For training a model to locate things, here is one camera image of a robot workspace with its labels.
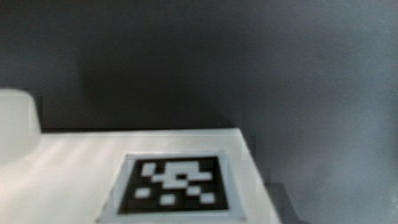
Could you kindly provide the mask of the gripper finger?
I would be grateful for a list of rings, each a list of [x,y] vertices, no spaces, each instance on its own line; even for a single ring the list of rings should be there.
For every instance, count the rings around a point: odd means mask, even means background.
[[[20,89],[0,88],[0,166],[34,151],[41,141],[36,100]]]

